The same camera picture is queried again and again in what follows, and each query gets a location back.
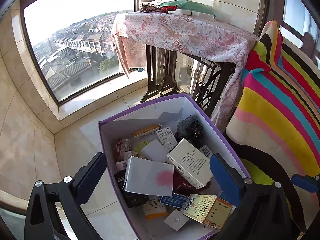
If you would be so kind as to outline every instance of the purple trim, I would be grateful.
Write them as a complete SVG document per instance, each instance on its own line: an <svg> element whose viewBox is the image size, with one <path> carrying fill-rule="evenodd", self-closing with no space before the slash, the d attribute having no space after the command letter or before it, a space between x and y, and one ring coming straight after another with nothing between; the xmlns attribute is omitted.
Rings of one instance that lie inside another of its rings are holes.
<svg viewBox="0 0 320 240"><path fill-rule="evenodd" d="M180 98L180 97L186 97L189 102L198 110L198 112L204 117L204 119L210 124L210 126L212 127L212 129L216 132L216 134L219 136L219 138L222 140L222 142L225 144L225 146L227 147L227 149L230 151L230 153L232 154L232 156L234 157L234 159L236 160L236 162L238 163L238 165L240 166L241 170L243 171L243 173L245 174L246 177L249 177L250 178L250 175L249 173L247 172L246 168L244 167L244 165L242 164L241 160L239 159L238 155L235 153L235 151L232 149L232 147L230 146L230 144L228 143L228 141L225 139L225 137L221 134L221 132L216 128L216 126L213 124L213 122L210 120L210 118L204 113L204 111L197 105L197 103L188 95L188 94L185 94L185 93L180 93L180 94L175 94L175 95L169 95L169 96L165 96L165 97L159 97L159 98L156 98L156 99L153 99L153 100L150 100L148 102L144 102L142 104L139 104L137 106L133 106L127 110L124 110L122 111L121 113L119 114L115 114L114 116L112 117L109 117L103 121L99 121L98 122L98 127L99 127L99 133L100 133L100 140L101 140L101 144L102 144L102 150L103 150L103 153L106 154L106 151L105 151L105 148L104 148L104 145L103 145L103 141L102 141L102 133L101 133L101 126L102 125L105 125L106 123L109 123L111 121L114 121L116 119L118 119L119 117L122 117L126 114L129 114L129 113L132 113L138 109L141 109L143 107L146 107L146 106L150 106L150 105L153 105L155 103L159 103L159 102L162 102L162 101L166 101L166 100L169 100L169 99L173 99L173 98ZM116 190L116 185L113 181L113 174L111 174L111 171L107 165L107 169L108 169L108 173L109 173L109 177L110 177L110 180L111 180L111 184L113 186L113 190L116 194L116 197L118 199L118 201L120 200L120 196L118 194L118 191ZM121 201L119 201L120 203L120 206L124 212L124 215L125 217L127 218L127 221L129 222L132 230L134 231L134 233L136 234L136 236L138 237L138 239L141 240L141 237L139 236L139 234L137 233L136 229L134 228L134 226L132 225L131 223L131 220L124 208L124 205ZM206 240L207 238L209 238L210 236L213 236L214 234L216 233L216 231L212 231L208 234L206 234L205 236L199 238L198 240Z"/></svg>
<svg viewBox="0 0 320 240"><path fill-rule="evenodd" d="M231 145L228 143L228 141L226 140L226 138L222 135L222 133L218 130L218 128L213 124L213 122L210 120L210 118L204 113L204 111L200 108L200 106L197 105L197 103L189 96L186 95L186 98L190 101L191 104L193 104L193 106L198 110L199 113L201 113L201 115L206 119L206 121L208 122L208 124L212 127L212 129L216 132L216 134L220 137L221 141L224 143L224 145L227 147L227 149L229 150L229 152L232 154L233 158L236 160L236 162L238 163L239 167L241 168L241 170L243 171L244 175L248 178L251 178L251 176L249 175L249 172L247 171L247 169L244 167L244 165L242 164L240 158L238 157L238 155L236 154L236 152L234 151L234 149L231 147Z"/></svg>

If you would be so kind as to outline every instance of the silver bolt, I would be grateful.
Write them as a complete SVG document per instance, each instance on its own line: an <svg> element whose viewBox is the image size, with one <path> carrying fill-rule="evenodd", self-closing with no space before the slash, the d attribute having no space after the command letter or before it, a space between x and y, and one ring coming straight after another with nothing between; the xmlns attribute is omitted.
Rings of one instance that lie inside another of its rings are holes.
<svg viewBox="0 0 320 240"><path fill-rule="evenodd" d="M66 176L66 177L63 179L63 182L65 182L65 183L68 183L68 182L70 182L70 181L72 181L72 177L71 177L71 176Z"/></svg>
<svg viewBox="0 0 320 240"><path fill-rule="evenodd" d="M276 187L281 187L281 183L276 181L276 182L275 182L275 186L276 186Z"/></svg>
<svg viewBox="0 0 320 240"><path fill-rule="evenodd" d="M42 181L41 180L38 180L37 182L36 182L36 187L40 187L42 185Z"/></svg>
<svg viewBox="0 0 320 240"><path fill-rule="evenodd" d="M245 179L244 179L244 182L245 182L246 184L252 184L252 183L253 183L253 180L250 179L250 178L245 178Z"/></svg>

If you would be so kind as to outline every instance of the purple-edged box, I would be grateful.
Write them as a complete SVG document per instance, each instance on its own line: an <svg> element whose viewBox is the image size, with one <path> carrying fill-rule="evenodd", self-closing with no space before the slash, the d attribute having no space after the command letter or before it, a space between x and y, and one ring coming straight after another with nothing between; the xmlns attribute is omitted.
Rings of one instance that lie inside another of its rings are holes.
<svg viewBox="0 0 320 240"><path fill-rule="evenodd" d="M164 223L163 218L146 220L139 207L133 209L127 207L113 176L118 171L113 158L112 144L116 139L130 139L134 146L135 142L132 133L155 123L161 124L163 127L170 127L172 133L175 133L179 121L192 114L198 117L199 122L203 126L203 143L212 152L220 153L230 167L235 168L243 178L250 177L239 157L213 125L209 117L190 96L184 93L153 99L99 122L102 148L107 156L107 170L114 191L129 224L140 240L206 240L217 232L213 228L203 227L201 223L193 220L189 220L179 231L175 231ZM213 177L210 188L204 190L203 194L219 196L221 192L219 185Z"/></svg>

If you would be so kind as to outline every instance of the pink floral tablecloth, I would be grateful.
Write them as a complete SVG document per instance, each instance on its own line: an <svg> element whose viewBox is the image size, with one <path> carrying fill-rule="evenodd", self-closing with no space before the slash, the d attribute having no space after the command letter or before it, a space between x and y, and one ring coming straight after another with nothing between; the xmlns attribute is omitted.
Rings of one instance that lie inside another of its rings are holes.
<svg viewBox="0 0 320 240"><path fill-rule="evenodd" d="M111 31L116 52L126 75L130 67L146 66L145 44L203 57L214 62L233 62L236 71L221 95L211 120L224 127L241 92L241 73L251 49L259 40L248 31L220 21L189 16L133 12L118 14Z"/></svg>

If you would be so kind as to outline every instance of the colorful striped fabric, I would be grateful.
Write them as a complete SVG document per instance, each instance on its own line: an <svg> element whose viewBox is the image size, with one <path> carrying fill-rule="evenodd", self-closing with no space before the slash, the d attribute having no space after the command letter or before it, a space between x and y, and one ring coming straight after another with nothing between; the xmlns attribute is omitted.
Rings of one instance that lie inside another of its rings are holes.
<svg viewBox="0 0 320 240"><path fill-rule="evenodd" d="M292 218L302 231L319 205L315 194L295 188L290 178L320 173L319 77L313 62L283 41L276 21L268 22L249 54L243 95L226 128L239 157L257 166L252 171L284 185Z"/></svg>

